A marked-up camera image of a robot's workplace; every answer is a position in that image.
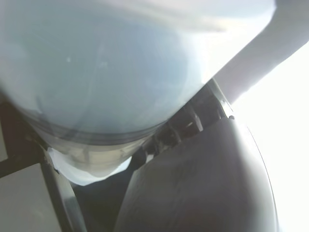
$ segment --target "bright white background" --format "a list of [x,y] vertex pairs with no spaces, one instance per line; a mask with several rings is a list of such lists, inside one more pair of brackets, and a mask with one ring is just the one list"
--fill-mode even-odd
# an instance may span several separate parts
[[309,43],[232,107],[259,146],[282,231],[309,232]]

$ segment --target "bright light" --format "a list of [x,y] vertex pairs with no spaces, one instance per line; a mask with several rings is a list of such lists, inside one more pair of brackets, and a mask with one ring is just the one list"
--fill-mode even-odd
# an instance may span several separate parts
[[309,43],[233,104],[262,153],[283,232],[309,231],[308,105]]

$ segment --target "overexposed sky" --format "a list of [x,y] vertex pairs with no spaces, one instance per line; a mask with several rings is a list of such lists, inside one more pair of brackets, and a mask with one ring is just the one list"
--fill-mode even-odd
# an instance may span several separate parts
[[234,104],[261,151],[283,232],[309,232],[309,43]]

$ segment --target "translucent plastic container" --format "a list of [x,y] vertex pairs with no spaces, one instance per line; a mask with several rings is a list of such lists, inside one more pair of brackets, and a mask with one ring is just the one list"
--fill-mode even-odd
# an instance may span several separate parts
[[0,89],[41,135],[85,146],[137,141],[274,9],[274,0],[0,0]]

